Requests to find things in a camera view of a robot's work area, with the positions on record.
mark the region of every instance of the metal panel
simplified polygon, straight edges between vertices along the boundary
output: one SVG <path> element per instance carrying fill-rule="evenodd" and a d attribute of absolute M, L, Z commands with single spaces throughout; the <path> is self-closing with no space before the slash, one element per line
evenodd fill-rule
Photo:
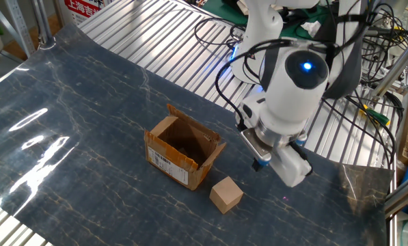
<path fill-rule="evenodd" d="M 0 246 L 45 246 L 46 244 L 44 238 L 0 208 Z"/>

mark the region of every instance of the floor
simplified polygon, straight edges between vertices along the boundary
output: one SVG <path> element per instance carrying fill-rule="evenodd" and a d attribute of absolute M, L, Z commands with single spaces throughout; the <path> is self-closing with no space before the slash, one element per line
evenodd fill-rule
<path fill-rule="evenodd" d="M 54 14 L 50 16 L 48 20 L 52 35 L 55 35 L 61 29 L 61 27 L 59 26 L 58 17 L 56 16 L 56 14 Z M 30 29 L 29 34 L 31 35 L 33 45 L 35 47 L 38 47 L 38 28 L 34 27 Z M 15 40 L 5 45 L 3 50 L 11 55 L 14 55 L 17 58 L 22 59 L 23 61 L 27 59 L 25 52 L 22 50 L 22 48 L 17 44 Z"/>

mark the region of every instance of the red sign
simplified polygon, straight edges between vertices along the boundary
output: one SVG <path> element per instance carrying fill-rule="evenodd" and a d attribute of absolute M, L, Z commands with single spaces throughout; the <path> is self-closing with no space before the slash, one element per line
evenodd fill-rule
<path fill-rule="evenodd" d="M 91 17 L 100 10 L 99 7 L 84 2 L 84 0 L 64 0 L 64 3 L 70 11 L 85 17 Z"/>

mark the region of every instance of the metal pole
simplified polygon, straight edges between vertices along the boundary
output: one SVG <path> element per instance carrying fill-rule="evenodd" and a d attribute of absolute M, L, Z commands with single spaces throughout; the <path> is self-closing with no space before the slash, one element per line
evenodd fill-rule
<path fill-rule="evenodd" d="M 387 195 L 386 201 L 389 200 L 394 194 L 396 194 L 396 193 L 400 192 L 402 189 L 404 189 L 407 185 L 408 185 L 408 180 L 406 180 L 404 183 L 402 183 L 400 186 L 398 186 L 398 188 L 396 188 L 394 192 Z"/>
<path fill-rule="evenodd" d="M 29 34 L 29 29 L 27 28 L 23 14 L 21 13 L 20 6 L 18 5 L 18 0 L 5 0 L 6 6 L 10 11 L 15 30 L 21 37 L 23 43 L 22 48 L 26 55 L 30 57 L 35 53 L 36 49 L 33 46 L 32 38 Z"/>
<path fill-rule="evenodd" d="M 400 190 L 392 192 L 385 202 L 385 216 L 388 218 L 408 204 L 408 183 Z"/>
<path fill-rule="evenodd" d="M 38 29 L 40 30 L 40 39 L 42 43 L 46 44 L 48 40 L 52 38 L 51 28 L 49 27 L 49 22 L 47 21 L 47 14 L 44 10 L 44 5 L 42 0 L 31 0 L 32 7 L 35 11 L 35 16 L 38 21 Z"/>
<path fill-rule="evenodd" d="M 7 31 L 14 37 L 14 39 L 17 41 L 18 45 L 20 47 L 24 47 L 24 43 L 21 40 L 20 35 L 17 33 L 17 31 L 12 27 L 11 23 L 7 20 L 7 18 L 2 14 L 0 11 L 0 21 L 1 23 L 6 27 Z M 25 50 L 26 55 L 29 57 L 31 54 L 29 51 Z"/>
<path fill-rule="evenodd" d="M 396 60 L 389 72 L 384 76 L 382 82 L 371 92 L 373 100 L 383 98 L 387 90 L 392 86 L 395 80 L 400 76 L 408 64 L 408 47 L 403 54 Z"/>

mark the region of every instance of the box flap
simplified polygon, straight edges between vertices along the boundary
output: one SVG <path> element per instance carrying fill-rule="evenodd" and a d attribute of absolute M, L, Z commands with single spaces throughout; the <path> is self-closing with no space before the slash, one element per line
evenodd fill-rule
<path fill-rule="evenodd" d="M 202 164 L 202 167 L 212 164 L 217 157 L 219 157 L 222 150 L 226 147 L 226 143 L 223 143 L 216 147 L 215 151 L 209 156 L 209 158 Z"/>
<path fill-rule="evenodd" d="M 154 136 L 158 137 L 161 133 L 165 131 L 178 117 L 175 116 L 167 116 L 163 120 L 161 120 L 151 131 Z"/>
<path fill-rule="evenodd" d="M 187 124 L 195 127 L 199 131 L 202 131 L 207 137 L 211 138 L 213 141 L 220 142 L 219 134 L 213 132 L 212 130 L 206 128 L 204 125 L 196 122 L 191 117 L 186 115 L 185 113 L 177 110 L 174 106 L 167 104 L 167 109 L 169 109 L 170 115 L 176 116 L 181 120 L 184 120 Z"/>

